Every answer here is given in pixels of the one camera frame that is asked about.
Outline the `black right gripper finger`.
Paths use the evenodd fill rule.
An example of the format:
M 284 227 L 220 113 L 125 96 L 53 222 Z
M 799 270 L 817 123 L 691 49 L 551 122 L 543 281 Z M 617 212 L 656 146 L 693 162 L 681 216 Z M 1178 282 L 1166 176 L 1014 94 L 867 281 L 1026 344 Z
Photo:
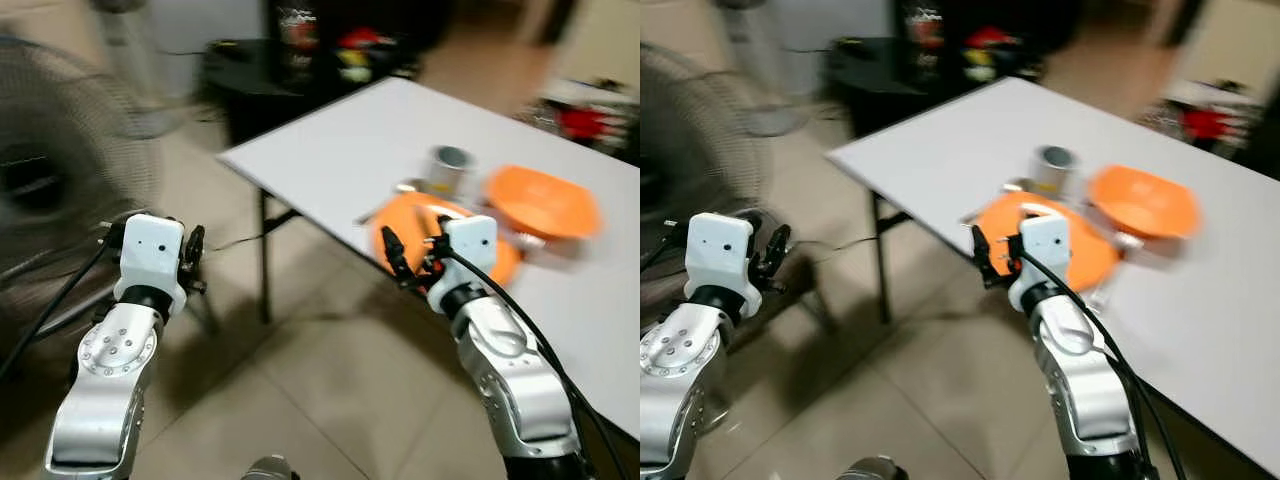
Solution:
M 972 225 L 973 265 L 978 269 L 986 289 L 1001 285 L 1004 275 L 991 262 L 989 242 L 978 225 Z
M 381 227 L 383 252 L 390 274 L 401 288 L 413 285 L 413 269 L 404 257 L 404 246 L 390 227 Z

